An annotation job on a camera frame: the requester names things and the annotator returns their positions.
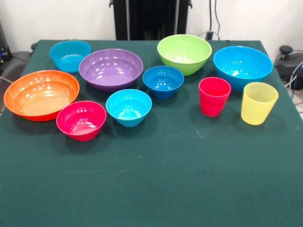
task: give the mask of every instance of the plastic tableware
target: plastic tableware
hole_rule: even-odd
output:
[[[233,90],[243,91],[251,82],[263,81],[273,69],[270,58],[253,48],[230,46],[218,50],[214,65],[219,77],[228,81]]]
[[[245,86],[241,118],[248,124],[262,124],[274,107],[279,94],[266,83],[254,82]]]
[[[74,102],[80,86],[72,75],[46,70],[27,74],[12,83],[4,94],[5,106],[25,119],[44,122]]]
[[[151,107],[151,98],[146,93],[134,89],[117,91],[106,102],[108,113],[125,127],[138,125]]]
[[[142,60],[133,52],[121,49],[96,51],[79,66],[80,75],[94,88],[105,92],[129,87],[142,70]]]
[[[170,66],[156,66],[143,74],[143,82],[158,99],[172,97],[184,82],[181,71]]]
[[[92,140],[100,132],[106,115],[106,110],[100,104],[80,101],[62,109],[56,123],[65,135],[85,142]]]
[[[206,40],[185,34],[162,39],[157,49],[163,63],[180,70],[184,76],[197,72],[212,54],[212,47]]]
[[[56,67],[64,72],[77,72],[82,59],[89,55],[90,45],[78,40],[63,41],[54,45],[49,55]]]
[[[207,117],[216,117],[222,111],[231,92],[231,85],[224,79],[208,77],[199,83],[200,107]]]

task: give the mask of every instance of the dark blue bowl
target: dark blue bowl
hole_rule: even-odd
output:
[[[233,90],[243,91],[251,82],[263,81],[273,69],[270,58],[253,48],[230,46],[218,50],[214,65],[219,77],[228,81]]]
[[[184,75],[170,66],[156,66],[143,74],[143,82],[156,98],[168,99],[181,87]]]

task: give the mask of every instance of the yellow cup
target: yellow cup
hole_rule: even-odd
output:
[[[262,124],[274,107],[279,94],[266,83],[253,82],[243,92],[241,118],[248,124]]]

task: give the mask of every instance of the plastic bowl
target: plastic bowl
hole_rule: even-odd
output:
[[[44,122],[74,102],[80,86],[72,75],[57,70],[27,74],[11,84],[4,94],[5,106],[25,119]]]
[[[151,107],[151,98],[146,93],[134,89],[117,91],[106,102],[108,113],[125,127],[138,125]]]
[[[80,75],[94,88],[115,92],[132,85],[143,70],[142,60],[133,52],[105,49],[85,57]]]
[[[181,71],[170,66],[156,66],[143,74],[143,82],[158,99],[172,97],[184,82]]]
[[[106,110],[98,103],[80,101],[62,109],[57,116],[57,126],[65,135],[78,141],[92,140],[106,120]]]
[[[64,72],[77,72],[82,59],[89,55],[90,45],[78,40],[63,41],[54,45],[50,51],[53,62]]]
[[[184,76],[197,72],[212,54],[210,44],[194,35],[171,35],[158,44],[158,53],[165,65],[180,70]]]
[[[251,82],[263,81],[273,69],[270,58],[253,48],[230,46],[218,50],[214,65],[219,77],[228,81],[233,90],[243,91]]]

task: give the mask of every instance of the light blue bowl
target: light blue bowl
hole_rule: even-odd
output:
[[[54,45],[49,55],[56,67],[64,72],[77,72],[79,64],[91,52],[90,45],[78,40],[63,41]]]
[[[117,91],[106,102],[108,113],[125,127],[138,125],[151,107],[151,98],[146,93],[135,89]]]
[[[251,82],[263,81],[273,69],[270,58],[253,48],[230,46],[214,55],[219,77],[228,81],[233,90],[243,91]]]
[[[143,82],[156,98],[168,99],[181,87],[184,75],[170,66],[156,66],[143,74]]]

